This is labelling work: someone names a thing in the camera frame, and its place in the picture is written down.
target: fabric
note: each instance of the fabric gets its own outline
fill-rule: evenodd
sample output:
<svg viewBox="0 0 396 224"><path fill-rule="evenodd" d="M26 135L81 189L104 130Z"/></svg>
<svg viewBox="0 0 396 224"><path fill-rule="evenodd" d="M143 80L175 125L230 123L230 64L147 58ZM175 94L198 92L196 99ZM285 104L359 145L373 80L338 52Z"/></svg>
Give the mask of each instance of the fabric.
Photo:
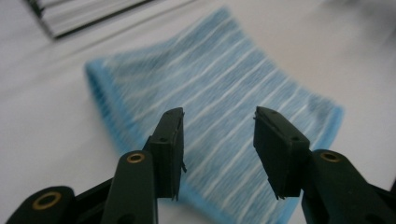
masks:
<svg viewBox="0 0 396 224"><path fill-rule="evenodd" d="M296 200L276 200L253 147L256 106L283 114L328 148L342 108L305 89L257 48L227 8L149 48L86 64L95 101L120 154L138 150L161 115L183 107L179 199L218 223L283 223Z"/></svg>

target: white table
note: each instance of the white table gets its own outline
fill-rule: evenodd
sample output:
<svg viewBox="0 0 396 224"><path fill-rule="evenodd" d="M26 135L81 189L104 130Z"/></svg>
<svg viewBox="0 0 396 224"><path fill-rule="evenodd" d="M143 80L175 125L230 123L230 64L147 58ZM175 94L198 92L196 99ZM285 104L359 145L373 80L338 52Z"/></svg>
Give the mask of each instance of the white table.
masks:
<svg viewBox="0 0 396 224"><path fill-rule="evenodd" d="M113 176L119 155L93 104L83 64L164 40L226 4L290 76L333 98L346 115L332 150L366 180L396 177L396 5L392 1L192 1L151 18L163 2L51 42L21 1L0 3L0 223L34 192L79 194ZM160 223L210 223L160 202ZM304 223L301 207L290 223Z"/></svg>

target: blue striped towel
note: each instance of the blue striped towel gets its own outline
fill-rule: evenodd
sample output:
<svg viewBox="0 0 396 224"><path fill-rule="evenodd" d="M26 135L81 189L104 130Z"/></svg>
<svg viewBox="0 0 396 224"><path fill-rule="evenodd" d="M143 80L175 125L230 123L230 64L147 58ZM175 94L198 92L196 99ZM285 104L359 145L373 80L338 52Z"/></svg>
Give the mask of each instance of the blue striped towel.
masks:
<svg viewBox="0 0 396 224"><path fill-rule="evenodd" d="M285 75L221 8L149 48L90 61L86 72L120 153L138 150L162 113L184 107L179 199L218 223L283 223L297 200L276 200L253 147L257 105L282 113L328 148L342 108Z"/></svg>

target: dark object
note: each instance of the dark object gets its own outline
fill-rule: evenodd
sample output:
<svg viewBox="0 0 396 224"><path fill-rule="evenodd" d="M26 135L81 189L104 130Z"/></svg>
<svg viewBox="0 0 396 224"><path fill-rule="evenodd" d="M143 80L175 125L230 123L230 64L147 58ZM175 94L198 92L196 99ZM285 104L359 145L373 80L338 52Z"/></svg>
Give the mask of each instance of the dark object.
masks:
<svg viewBox="0 0 396 224"><path fill-rule="evenodd" d="M298 197L307 223L396 223L396 196L368 184L349 160L309 141L282 115L257 107L254 147L276 197Z"/></svg>
<svg viewBox="0 0 396 224"><path fill-rule="evenodd" d="M185 170L183 116L182 108L164 113L145 150L124 154L112 179L77 197L69 187L42 189L7 223L158 223L157 198L177 198Z"/></svg>
<svg viewBox="0 0 396 224"><path fill-rule="evenodd" d="M30 10L32 10L32 12L35 15L35 19L37 20L37 22L41 26L41 28L44 30L44 32L49 37L51 37L53 39L60 39L60 38L63 38L65 36L72 35L72 34L78 32L78 31L81 31L81 30L86 29L88 27L91 27L91 26L93 26L93 25L95 25L95 24L97 24L97 23L99 23L101 21L108 20L108 19L113 18L115 16L118 16L118 15L124 13L124 12L130 11L130 10L132 10L134 8L141 7L141 6L143 6L143 5L145 5L145 4L149 3L149 2L152 2L154 0L141 0L141 1L137 1L137 2L136 1L131 1L131 2L134 2L134 4L125 5L122 8L116 7L115 10L112 10L112 11L110 10L107 13L100 14L99 17L96 16L96 17L93 17L93 18L85 20L85 21L78 21L78 22L72 21L72 22L69 22L69 23L72 23L73 25L71 25L70 27L63 28L62 31L60 31L59 33L54 31L53 27L50 26L49 21L46 20L46 17L45 17L46 11L49 11L52 8L55 8L55 7L59 8L62 5L69 4L70 2L77 1L77 0L59 0L59 1L56 1L56 2L48 3L46 5L42 5L39 0L22 0L22 1L30 8ZM89 4L86 4L84 6L76 8L75 11L81 11L82 8L84 7L84 8L87 9L86 11L88 13L90 13L89 7L92 7L92 6L94 6L94 7L100 6L102 8L106 8L106 7L102 6L103 2L98 2L96 4L93 1L91 1L91 2L88 2L88 3ZM113 1L108 1L108 3L109 4L113 4L113 5L109 5L109 7L115 7L114 5L117 4L117 3L114 3ZM86 16L86 15L81 15L81 14L74 14L75 11L72 11L72 12L67 12L66 11L66 13L62 12L60 15L58 15L58 17L55 17L53 20L57 21L59 23L62 23L62 22L64 22L67 19L72 19L73 20L75 18L84 18L84 16Z"/></svg>

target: towel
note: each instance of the towel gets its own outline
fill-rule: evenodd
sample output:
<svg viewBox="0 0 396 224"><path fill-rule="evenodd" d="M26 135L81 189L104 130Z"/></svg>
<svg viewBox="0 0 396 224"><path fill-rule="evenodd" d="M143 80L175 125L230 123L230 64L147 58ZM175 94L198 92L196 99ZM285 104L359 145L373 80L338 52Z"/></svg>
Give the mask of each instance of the towel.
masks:
<svg viewBox="0 0 396 224"><path fill-rule="evenodd" d="M86 73L120 154L184 108L179 200L218 223L285 223L297 204L276 199L253 147L257 105L283 114L311 149L329 148L343 115L279 69L226 7L154 46L89 61Z"/></svg>

